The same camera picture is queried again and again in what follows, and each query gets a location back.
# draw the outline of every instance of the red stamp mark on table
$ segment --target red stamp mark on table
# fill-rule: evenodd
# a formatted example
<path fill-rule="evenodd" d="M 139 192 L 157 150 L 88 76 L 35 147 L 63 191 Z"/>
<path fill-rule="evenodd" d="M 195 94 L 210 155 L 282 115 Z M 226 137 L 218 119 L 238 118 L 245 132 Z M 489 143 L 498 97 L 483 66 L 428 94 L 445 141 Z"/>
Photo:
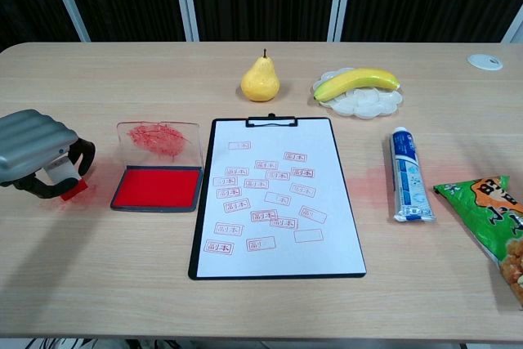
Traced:
<path fill-rule="evenodd" d="M 217 235 L 241 236 L 243 231 L 244 226 L 238 224 L 225 224 L 224 222 L 217 222 L 217 224 L 214 226 L 214 233 Z"/>
<path fill-rule="evenodd" d="M 237 186 L 238 179 L 236 177 L 214 177 L 212 179 L 212 185 L 215 187 Z"/>
<path fill-rule="evenodd" d="M 250 148 L 250 141 L 229 142 L 229 150 L 246 150 Z"/>
<path fill-rule="evenodd" d="M 232 202 L 225 202 L 223 204 L 223 209 L 226 213 L 237 212 L 246 208 L 251 208 L 251 204 L 248 202 L 248 199 L 238 199 L 233 200 Z"/>
<path fill-rule="evenodd" d="M 282 194 L 276 194 L 274 192 L 267 192 L 265 195 L 265 201 L 271 202 L 272 204 L 282 204 L 283 206 L 289 206 L 291 204 L 291 197 Z"/>
<path fill-rule="evenodd" d="M 278 218 L 276 210 L 258 210 L 251 212 L 251 222 L 272 221 Z"/>
<path fill-rule="evenodd" d="M 256 169 L 269 169 L 274 171 L 278 169 L 278 161 L 255 161 L 254 167 Z"/>
<path fill-rule="evenodd" d="M 309 198 L 314 198 L 314 195 L 316 195 L 316 188 L 303 186 L 301 184 L 296 183 L 293 183 L 291 185 L 289 191 L 293 192 L 294 194 L 308 196 Z"/>
<path fill-rule="evenodd" d="M 222 255 L 232 255 L 235 248 L 234 243 L 219 240 L 207 240 L 205 242 L 204 251 L 208 253 L 221 253 Z"/>
<path fill-rule="evenodd" d="M 289 180 L 291 178 L 290 172 L 267 171 L 265 172 L 265 179 L 267 180 Z"/>
<path fill-rule="evenodd" d="M 216 197 L 218 199 L 234 198 L 235 196 L 242 196 L 242 190 L 239 187 L 220 188 L 216 190 Z"/>
<path fill-rule="evenodd" d="M 307 161 L 307 154 L 286 151 L 284 153 L 284 159 L 287 159 L 288 161 L 299 161 L 301 163 L 305 163 Z"/>
<path fill-rule="evenodd" d="M 247 239 L 248 251 L 262 251 L 264 249 L 276 248 L 274 236 L 260 237 L 258 239 Z"/>
<path fill-rule="evenodd" d="M 269 181 L 263 179 L 245 179 L 244 187 L 267 190 L 269 188 Z"/>
<path fill-rule="evenodd" d="M 313 208 L 308 208 L 307 206 L 302 206 L 299 214 L 302 217 L 309 218 L 310 220 L 319 222 L 320 224 L 323 224 L 327 219 L 327 214 L 314 210 Z"/>
<path fill-rule="evenodd" d="M 291 168 L 291 174 L 293 176 L 300 177 L 314 177 L 314 169 L 310 168 Z"/>
<path fill-rule="evenodd" d="M 248 168 L 243 167 L 227 167 L 226 176 L 247 176 Z"/>
<path fill-rule="evenodd" d="M 274 220 L 270 220 L 269 226 L 273 226 L 275 228 L 284 228 L 284 229 L 297 229 L 297 219 L 279 217 Z"/>
<path fill-rule="evenodd" d="M 308 243 L 309 241 L 323 241 L 324 234 L 321 229 L 295 230 L 294 241 L 296 243 Z"/>

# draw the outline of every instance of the yellow pear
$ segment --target yellow pear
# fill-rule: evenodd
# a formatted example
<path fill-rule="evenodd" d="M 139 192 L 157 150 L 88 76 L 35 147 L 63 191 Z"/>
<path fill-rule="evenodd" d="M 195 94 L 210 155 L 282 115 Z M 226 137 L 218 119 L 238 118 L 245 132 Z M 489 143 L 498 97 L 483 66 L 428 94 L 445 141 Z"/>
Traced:
<path fill-rule="evenodd" d="M 266 51 L 263 50 L 263 57 L 258 57 L 253 67 L 242 78 L 242 92 L 252 101 L 268 101 L 274 98 L 279 90 L 275 65 Z"/>

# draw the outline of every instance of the white toothpaste tube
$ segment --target white toothpaste tube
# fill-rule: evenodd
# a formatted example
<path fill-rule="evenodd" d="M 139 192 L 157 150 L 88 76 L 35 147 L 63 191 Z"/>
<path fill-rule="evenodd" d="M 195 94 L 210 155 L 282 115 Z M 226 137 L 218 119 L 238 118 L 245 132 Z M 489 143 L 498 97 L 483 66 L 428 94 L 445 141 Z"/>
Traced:
<path fill-rule="evenodd" d="M 391 135 L 397 221 L 435 221 L 423 184 L 412 134 L 398 127 Z"/>

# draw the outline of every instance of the yellow banana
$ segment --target yellow banana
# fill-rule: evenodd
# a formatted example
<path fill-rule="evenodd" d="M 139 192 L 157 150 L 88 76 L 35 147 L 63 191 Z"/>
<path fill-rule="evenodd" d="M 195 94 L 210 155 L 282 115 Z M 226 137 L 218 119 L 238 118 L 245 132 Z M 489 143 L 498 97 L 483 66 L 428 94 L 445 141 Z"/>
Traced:
<path fill-rule="evenodd" d="M 371 86 L 397 90 L 400 81 L 384 69 L 351 69 L 319 85 L 314 92 L 314 98 L 318 101 L 328 101 L 351 89 Z"/>

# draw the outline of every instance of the snack bag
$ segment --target snack bag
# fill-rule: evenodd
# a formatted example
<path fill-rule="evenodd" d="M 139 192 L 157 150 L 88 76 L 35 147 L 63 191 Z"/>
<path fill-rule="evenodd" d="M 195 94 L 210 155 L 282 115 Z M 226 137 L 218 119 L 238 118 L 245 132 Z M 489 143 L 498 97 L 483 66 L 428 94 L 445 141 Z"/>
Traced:
<path fill-rule="evenodd" d="M 508 176 L 434 186 L 494 256 L 503 278 L 523 305 L 523 204 L 505 189 Z"/>

